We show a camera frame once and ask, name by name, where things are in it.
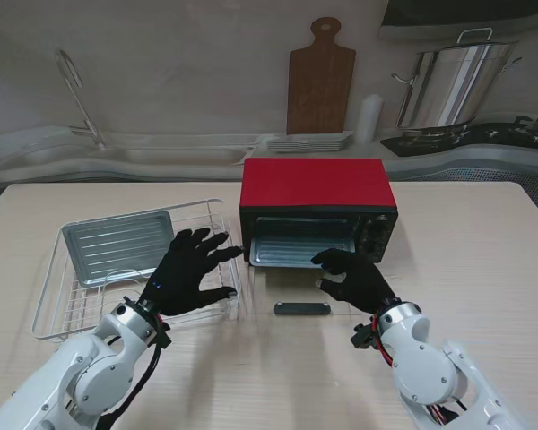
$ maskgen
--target toaster oven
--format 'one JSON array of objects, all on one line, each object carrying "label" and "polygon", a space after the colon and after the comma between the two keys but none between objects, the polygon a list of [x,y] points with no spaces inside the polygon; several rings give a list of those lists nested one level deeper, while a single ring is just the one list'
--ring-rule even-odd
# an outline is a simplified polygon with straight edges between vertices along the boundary
[{"label": "toaster oven", "polygon": [[379,159],[247,159],[239,216],[246,261],[315,268],[332,247],[380,262],[398,212]]}]

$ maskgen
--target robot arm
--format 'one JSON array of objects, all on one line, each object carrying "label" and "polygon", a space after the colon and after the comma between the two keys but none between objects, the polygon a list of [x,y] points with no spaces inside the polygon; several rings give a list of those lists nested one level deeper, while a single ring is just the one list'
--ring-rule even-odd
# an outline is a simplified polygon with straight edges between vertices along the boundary
[{"label": "robot arm", "polygon": [[[0,408],[0,430],[110,429],[143,388],[161,350],[170,344],[167,324],[159,314],[184,314],[235,293],[230,287],[199,290],[206,273],[242,253],[237,246],[217,250],[229,235],[207,238],[209,233],[209,228],[180,231],[139,302],[126,298],[94,330],[65,341]],[[116,336],[123,341],[119,352],[106,343]],[[102,415],[126,396],[135,362],[153,343],[153,358],[142,379],[119,408]]]},{"label": "robot arm", "polygon": [[[421,430],[526,430],[527,426],[484,376],[464,348],[445,341],[440,348],[428,341],[430,320],[413,303],[388,299],[372,324],[357,326],[355,348],[373,346],[393,368],[398,395]],[[461,415],[445,405],[459,402],[468,383],[476,400]]]},{"label": "robot arm", "polygon": [[[374,264],[337,249],[318,254],[313,262],[333,274],[346,273],[341,283],[322,279],[321,289],[373,314],[371,324],[355,327],[351,341],[355,348],[378,349],[392,366],[399,398],[420,430],[528,428],[461,345],[429,343],[429,318],[416,304],[396,298]],[[476,391],[474,404],[460,414],[444,406],[459,402],[464,409],[469,382]]]},{"label": "robot arm", "polygon": [[[135,307],[126,301],[93,331],[64,342],[0,408],[0,430],[94,428],[124,398],[135,362],[156,337],[156,324]],[[105,342],[110,336],[121,337],[119,353]]]}]

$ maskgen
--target kitchen counter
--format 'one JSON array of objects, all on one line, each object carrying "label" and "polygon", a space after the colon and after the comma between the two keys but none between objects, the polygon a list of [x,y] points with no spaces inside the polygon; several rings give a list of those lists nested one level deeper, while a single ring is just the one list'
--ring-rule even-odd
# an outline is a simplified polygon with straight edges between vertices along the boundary
[{"label": "kitchen counter", "polygon": [[[458,340],[538,429],[538,210],[514,184],[395,183],[399,220],[379,265],[418,303],[431,339]],[[13,185],[0,197],[0,404],[54,352],[30,324],[66,222],[218,197],[234,241],[240,184]],[[253,270],[237,322],[174,327],[172,345],[116,429],[413,429],[390,369],[354,349],[368,317],[275,317],[317,271]],[[151,353],[140,360],[136,378]]]}]

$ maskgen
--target black glove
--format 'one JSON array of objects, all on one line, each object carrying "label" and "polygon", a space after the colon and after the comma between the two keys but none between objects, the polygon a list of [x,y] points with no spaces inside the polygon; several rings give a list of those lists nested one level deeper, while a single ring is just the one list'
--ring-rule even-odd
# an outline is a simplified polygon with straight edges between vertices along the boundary
[{"label": "black glove", "polygon": [[158,312],[172,316],[211,305],[236,292],[231,287],[199,290],[199,284],[207,273],[220,262],[226,262],[243,252],[239,246],[218,250],[217,247],[229,235],[219,233],[204,240],[209,231],[209,228],[199,228],[192,234],[191,230],[182,230],[176,235],[145,285],[140,302],[149,300]]},{"label": "black glove", "polygon": [[333,275],[347,274],[343,282],[322,279],[320,288],[335,300],[349,302],[363,312],[374,314],[385,298],[395,298],[377,266],[355,253],[327,249],[311,260]]}]

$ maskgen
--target wall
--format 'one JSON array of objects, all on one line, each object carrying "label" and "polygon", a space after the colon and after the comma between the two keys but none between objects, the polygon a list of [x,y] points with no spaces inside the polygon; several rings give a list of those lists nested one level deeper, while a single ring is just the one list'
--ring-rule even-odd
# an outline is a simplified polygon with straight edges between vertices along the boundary
[{"label": "wall", "polygon": [[[378,41],[383,0],[0,0],[0,133],[78,125],[58,74],[72,57],[83,97],[103,130],[121,133],[282,132],[289,51],[311,43],[310,23],[335,16],[337,42],[357,50],[346,129],[360,100],[386,100],[394,123],[414,53],[451,40]],[[484,111],[538,112],[538,29],[520,39],[525,60],[498,82]]]}]

